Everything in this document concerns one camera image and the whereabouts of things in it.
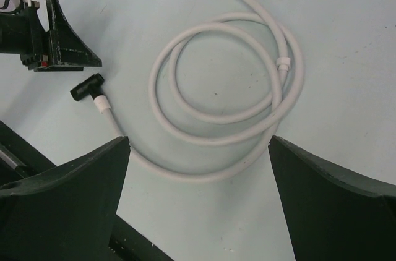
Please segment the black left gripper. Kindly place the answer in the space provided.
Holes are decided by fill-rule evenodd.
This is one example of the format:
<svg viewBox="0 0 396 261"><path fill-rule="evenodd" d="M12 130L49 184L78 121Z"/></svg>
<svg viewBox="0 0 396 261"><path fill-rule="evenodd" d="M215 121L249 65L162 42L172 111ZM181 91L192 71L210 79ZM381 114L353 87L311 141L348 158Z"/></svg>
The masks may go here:
<svg viewBox="0 0 396 261"><path fill-rule="evenodd" d="M102 60L72 29L59 0L46 0L49 30L37 11L23 2L18 10L1 13L1 52L18 54L22 64L35 72L74 72L101 67Z"/></svg>

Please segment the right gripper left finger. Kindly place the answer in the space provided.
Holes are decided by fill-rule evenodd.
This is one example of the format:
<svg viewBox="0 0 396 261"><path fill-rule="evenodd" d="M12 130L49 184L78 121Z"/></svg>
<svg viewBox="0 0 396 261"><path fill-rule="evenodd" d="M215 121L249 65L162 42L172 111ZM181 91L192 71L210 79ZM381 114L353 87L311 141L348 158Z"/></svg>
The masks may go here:
<svg viewBox="0 0 396 261"><path fill-rule="evenodd" d="M128 161L118 137L1 186L1 260L106 260Z"/></svg>

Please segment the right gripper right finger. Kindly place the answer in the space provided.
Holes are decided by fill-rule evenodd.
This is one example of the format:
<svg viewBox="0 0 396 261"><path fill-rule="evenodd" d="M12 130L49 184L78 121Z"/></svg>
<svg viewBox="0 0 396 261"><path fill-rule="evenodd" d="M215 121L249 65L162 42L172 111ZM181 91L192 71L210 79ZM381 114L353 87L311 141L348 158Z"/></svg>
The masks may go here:
<svg viewBox="0 0 396 261"><path fill-rule="evenodd" d="M395 185L277 136L269 155L296 260L395 260Z"/></svg>

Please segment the black T-shaped pipe fitting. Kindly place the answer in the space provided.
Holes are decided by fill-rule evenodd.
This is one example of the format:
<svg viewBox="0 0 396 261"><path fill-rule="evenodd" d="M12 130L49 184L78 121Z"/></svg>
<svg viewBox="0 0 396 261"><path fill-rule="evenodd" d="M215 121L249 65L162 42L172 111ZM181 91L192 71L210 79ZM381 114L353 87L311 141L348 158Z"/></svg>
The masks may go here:
<svg viewBox="0 0 396 261"><path fill-rule="evenodd" d="M101 86L104 84L105 79L99 73L91 75L82 83L75 86L71 91L71 96L75 101L80 101L86 96L90 95L94 100L98 96L103 95Z"/></svg>

